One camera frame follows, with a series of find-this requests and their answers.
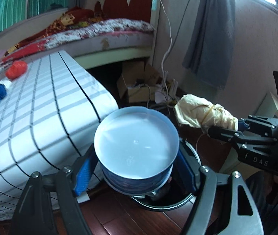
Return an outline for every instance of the white tablecloth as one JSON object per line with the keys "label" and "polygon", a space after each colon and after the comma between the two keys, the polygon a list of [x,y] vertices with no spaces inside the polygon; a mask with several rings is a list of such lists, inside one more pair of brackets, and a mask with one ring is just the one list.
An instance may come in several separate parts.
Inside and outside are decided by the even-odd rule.
{"label": "white tablecloth", "polygon": [[[65,51],[29,64],[0,102],[0,220],[11,219],[34,171],[71,165],[116,109],[111,94]],[[94,173],[88,189],[102,179],[99,166]]]}

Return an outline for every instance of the cardboard box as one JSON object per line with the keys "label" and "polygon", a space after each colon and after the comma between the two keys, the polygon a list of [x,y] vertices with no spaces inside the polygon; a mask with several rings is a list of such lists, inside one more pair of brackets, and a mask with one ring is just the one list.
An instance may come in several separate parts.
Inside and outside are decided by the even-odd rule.
{"label": "cardboard box", "polygon": [[117,88],[120,98],[127,94],[128,102],[146,102],[149,100],[149,88],[147,86],[136,87],[136,82],[141,81],[149,85],[151,90],[150,100],[154,100],[154,92],[158,89],[156,84],[161,83],[161,77],[157,70],[144,62],[123,62],[123,72],[117,80]]}

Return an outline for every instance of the red ball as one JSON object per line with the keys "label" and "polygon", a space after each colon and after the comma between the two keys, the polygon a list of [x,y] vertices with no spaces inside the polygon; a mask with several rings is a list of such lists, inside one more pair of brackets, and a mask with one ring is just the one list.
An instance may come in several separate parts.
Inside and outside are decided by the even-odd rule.
{"label": "red ball", "polygon": [[15,61],[13,65],[6,71],[5,75],[9,80],[20,77],[27,71],[28,65],[24,61]]}

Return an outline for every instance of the silver bolt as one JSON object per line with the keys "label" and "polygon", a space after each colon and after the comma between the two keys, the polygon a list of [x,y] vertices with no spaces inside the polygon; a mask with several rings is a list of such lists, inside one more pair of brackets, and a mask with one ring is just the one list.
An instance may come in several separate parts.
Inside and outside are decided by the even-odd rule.
{"label": "silver bolt", "polygon": [[240,177],[241,177],[240,172],[239,172],[239,171],[234,171],[234,172],[233,172],[233,177],[235,177],[235,178],[240,178]]}
{"label": "silver bolt", "polygon": [[201,170],[202,172],[208,172],[208,171],[209,171],[209,167],[206,166],[206,165],[203,165],[203,166],[200,167],[200,170]]}
{"label": "silver bolt", "polygon": [[71,172],[71,170],[72,170],[72,168],[71,168],[70,166],[65,166],[65,167],[63,168],[63,171],[64,171],[65,173]]}
{"label": "silver bolt", "polygon": [[31,177],[33,177],[34,179],[36,179],[37,177],[39,177],[40,172],[35,171],[34,173],[31,174]]}

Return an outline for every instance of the bed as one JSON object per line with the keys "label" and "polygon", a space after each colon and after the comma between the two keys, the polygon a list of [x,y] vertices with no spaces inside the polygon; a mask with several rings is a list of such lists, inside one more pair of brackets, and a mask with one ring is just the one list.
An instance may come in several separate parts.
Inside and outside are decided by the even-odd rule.
{"label": "bed", "polygon": [[[31,62],[0,102],[0,220],[12,218],[34,171],[52,174],[71,165],[116,109],[111,94],[65,51]],[[88,190],[101,179],[97,165]],[[87,199],[84,193],[78,201]]]}
{"label": "bed", "polygon": [[110,18],[91,26],[53,34],[34,41],[0,60],[0,72],[13,61],[32,62],[65,50],[84,69],[149,58],[153,63],[157,35],[159,0],[100,0],[95,13]]}

